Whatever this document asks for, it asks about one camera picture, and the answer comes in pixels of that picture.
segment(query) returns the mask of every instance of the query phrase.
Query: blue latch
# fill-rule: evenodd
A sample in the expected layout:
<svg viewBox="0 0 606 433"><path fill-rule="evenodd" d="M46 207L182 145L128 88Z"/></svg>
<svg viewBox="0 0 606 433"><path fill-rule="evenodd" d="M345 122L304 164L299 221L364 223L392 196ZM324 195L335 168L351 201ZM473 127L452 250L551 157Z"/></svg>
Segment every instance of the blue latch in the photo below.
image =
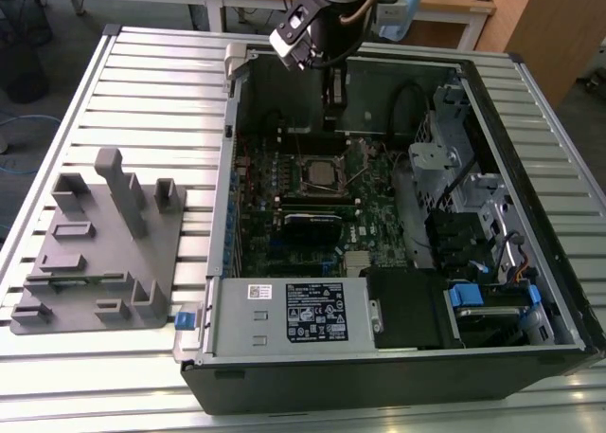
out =
<svg viewBox="0 0 606 433"><path fill-rule="evenodd" d="M480 287L475 283L459 283L448 290L453 307L479 307L484 305Z"/></svg>
<svg viewBox="0 0 606 433"><path fill-rule="evenodd" d="M530 294L532 305L539 305L541 303L541 293L539 292L539 288L537 288L534 284L528 286L528 293Z"/></svg>
<svg viewBox="0 0 606 433"><path fill-rule="evenodd" d="M174 328L177 331L195 331L196 314L188 312L179 312L174 318Z"/></svg>

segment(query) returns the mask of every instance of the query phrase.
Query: motherboard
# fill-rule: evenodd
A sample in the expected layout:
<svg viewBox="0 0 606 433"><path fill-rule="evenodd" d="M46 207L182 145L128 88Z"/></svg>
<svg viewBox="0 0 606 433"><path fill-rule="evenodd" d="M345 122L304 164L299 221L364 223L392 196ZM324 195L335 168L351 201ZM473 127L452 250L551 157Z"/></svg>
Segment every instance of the motherboard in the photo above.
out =
<svg viewBox="0 0 606 433"><path fill-rule="evenodd" d="M358 277L409 263L391 179L399 154L382 142L255 135L238 147L241 277Z"/></svg>

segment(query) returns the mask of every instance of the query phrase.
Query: table leg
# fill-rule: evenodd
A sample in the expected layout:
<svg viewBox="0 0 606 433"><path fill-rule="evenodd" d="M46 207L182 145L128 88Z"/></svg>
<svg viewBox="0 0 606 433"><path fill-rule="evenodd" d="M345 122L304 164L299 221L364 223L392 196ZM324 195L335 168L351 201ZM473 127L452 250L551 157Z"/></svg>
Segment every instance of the table leg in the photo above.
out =
<svg viewBox="0 0 606 433"><path fill-rule="evenodd" d="M211 32L225 32L225 11L223 0L206 0L208 22Z"/></svg>
<svg viewBox="0 0 606 433"><path fill-rule="evenodd" d="M487 19L488 14L486 13L474 13L472 15L458 43L457 49L459 51L473 51L475 49Z"/></svg>
<svg viewBox="0 0 606 433"><path fill-rule="evenodd" d="M188 5L189 17L194 30L208 32L210 24L208 23L208 10L204 5Z"/></svg>

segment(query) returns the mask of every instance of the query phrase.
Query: chair leg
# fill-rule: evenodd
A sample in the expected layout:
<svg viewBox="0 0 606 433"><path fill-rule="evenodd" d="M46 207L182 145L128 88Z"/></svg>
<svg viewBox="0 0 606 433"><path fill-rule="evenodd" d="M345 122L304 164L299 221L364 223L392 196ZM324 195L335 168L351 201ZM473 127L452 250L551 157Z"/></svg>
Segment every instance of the chair leg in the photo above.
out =
<svg viewBox="0 0 606 433"><path fill-rule="evenodd" d="M238 13L238 24L246 24L246 13L244 12L244 9L237 7L236 12Z"/></svg>
<svg viewBox="0 0 606 433"><path fill-rule="evenodd" d="M86 13L84 9L84 0L69 0L72 3L72 8L76 12L77 16L82 16Z"/></svg>

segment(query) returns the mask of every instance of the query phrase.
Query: metal bracket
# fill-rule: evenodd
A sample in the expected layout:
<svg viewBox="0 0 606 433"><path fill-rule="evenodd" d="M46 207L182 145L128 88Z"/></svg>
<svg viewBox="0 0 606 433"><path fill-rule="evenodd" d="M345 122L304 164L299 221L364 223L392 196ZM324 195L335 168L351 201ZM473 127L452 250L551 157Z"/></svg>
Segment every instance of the metal bracket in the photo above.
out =
<svg viewBox="0 0 606 433"><path fill-rule="evenodd" d="M246 43L230 43L225 49L225 79L232 81L236 78L236 70L246 63Z"/></svg>
<svg viewBox="0 0 606 433"><path fill-rule="evenodd" d="M381 304L377 300L368 302L368 312L370 315L370 325L374 334L380 334L383 331L383 320L381 318Z"/></svg>

